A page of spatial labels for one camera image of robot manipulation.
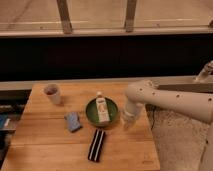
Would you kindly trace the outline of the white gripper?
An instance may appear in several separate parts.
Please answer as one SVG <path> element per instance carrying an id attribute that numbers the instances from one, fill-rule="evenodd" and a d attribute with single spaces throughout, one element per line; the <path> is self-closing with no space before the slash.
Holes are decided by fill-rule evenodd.
<path id="1" fill-rule="evenodd" d="M 134 125 L 136 120 L 140 117 L 141 110 L 142 108 L 139 106 L 124 107 L 123 113 L 121 115 L 121 118 L 124 121 L 123 124 L 124 131 L 129 130 Z"/>

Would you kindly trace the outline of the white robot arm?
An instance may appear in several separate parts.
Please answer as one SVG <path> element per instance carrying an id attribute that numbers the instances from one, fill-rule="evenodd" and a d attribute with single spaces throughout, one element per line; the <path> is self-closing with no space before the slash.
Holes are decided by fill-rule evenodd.
<path id="1" fill-rule="evenodd" d="M 209 124 L 198 171 L 213 171 L 213 94 L 159 90 L 151 80 L 141 80 L 129 84 L 125 96 L 122 115 L 125 129 L 136 123 L 144 104 L 173 110 Z"/>

